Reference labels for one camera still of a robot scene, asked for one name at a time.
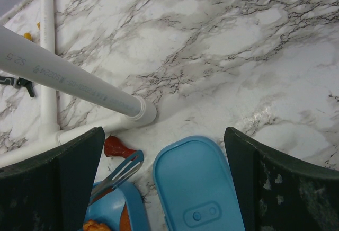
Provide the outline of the metal food tongs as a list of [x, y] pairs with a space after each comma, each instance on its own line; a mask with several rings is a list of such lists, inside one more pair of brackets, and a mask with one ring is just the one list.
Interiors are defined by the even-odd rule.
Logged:
[[137, 150], [127, 157], [110, 175], [94, 186], [88, 205], [92, 205], [95, 199], [102, 195], [107, 189], [115, 189], [123, 184], [142, 167], [143, 162], [144, 154], [141, 150]]

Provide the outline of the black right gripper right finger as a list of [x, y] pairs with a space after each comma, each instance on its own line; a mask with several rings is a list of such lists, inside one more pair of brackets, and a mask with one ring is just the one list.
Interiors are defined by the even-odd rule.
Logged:
[[228, 127], [224, 143], [246, 230], [338, 230], [338, 171]]

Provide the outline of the blue lunch box lid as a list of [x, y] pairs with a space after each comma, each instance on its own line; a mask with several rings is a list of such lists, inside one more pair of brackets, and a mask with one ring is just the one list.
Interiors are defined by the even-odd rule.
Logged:
[[233, 178], [220, 147], [204, 136], [166, 146], [153, 181], [169, 230], [244, 230]]

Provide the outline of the red chili pepper piece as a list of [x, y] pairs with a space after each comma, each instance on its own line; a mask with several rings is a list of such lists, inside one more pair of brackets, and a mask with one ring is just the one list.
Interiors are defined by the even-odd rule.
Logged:
[[128, 148], [119, 138], [109, 136], [104, 142], [104, 154], [106, 157], [123, 157], [132, 155], [136, 150]]

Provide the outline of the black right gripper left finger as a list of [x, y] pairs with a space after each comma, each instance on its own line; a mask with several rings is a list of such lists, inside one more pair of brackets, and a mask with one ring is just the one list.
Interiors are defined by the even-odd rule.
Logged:
[[93, 128], [1, 168], [1, 230], [80, 230], [105, 133]]

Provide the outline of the orange chicken wing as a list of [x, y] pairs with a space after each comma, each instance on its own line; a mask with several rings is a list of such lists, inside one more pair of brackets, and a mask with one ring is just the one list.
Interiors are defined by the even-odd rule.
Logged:
[[83, 231], [111, 231], [111, 228], [105, 223], [98, 223], [94, 220], [89, 220], [83, 224]]

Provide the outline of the brown fried patty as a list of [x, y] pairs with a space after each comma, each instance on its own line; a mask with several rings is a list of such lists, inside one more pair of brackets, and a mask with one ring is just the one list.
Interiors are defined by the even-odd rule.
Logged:
[[119, 231], [132, 231], [130, 218], [128, 214], [128, 208], [125, 204], [121, 212], [120, 221], [119, 221]]

